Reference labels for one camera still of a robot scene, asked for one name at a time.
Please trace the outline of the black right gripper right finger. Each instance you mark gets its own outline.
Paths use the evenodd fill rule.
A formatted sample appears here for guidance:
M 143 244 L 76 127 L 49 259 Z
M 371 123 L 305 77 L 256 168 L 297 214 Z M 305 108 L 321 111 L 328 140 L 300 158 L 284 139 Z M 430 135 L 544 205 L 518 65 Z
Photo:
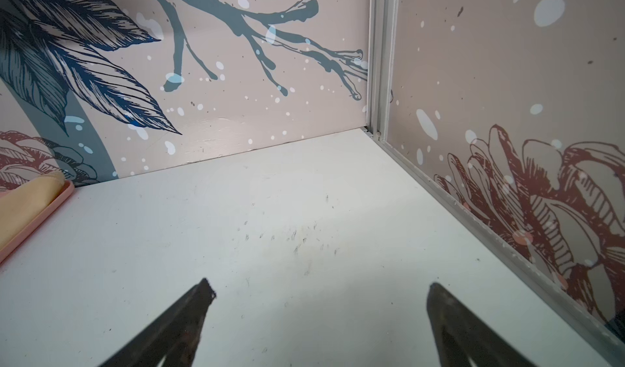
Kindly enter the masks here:
M 437 282 L 430 285 L 426 311 L 442 366 L 533 366 Z

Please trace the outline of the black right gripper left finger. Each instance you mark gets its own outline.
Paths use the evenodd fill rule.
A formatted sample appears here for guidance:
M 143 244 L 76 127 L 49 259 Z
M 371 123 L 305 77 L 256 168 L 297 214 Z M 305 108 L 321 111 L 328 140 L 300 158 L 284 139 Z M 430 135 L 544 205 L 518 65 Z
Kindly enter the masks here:
M 103 365 L 193 365 L 203 323 L 215 299 L 215 290 L 202 279 Z

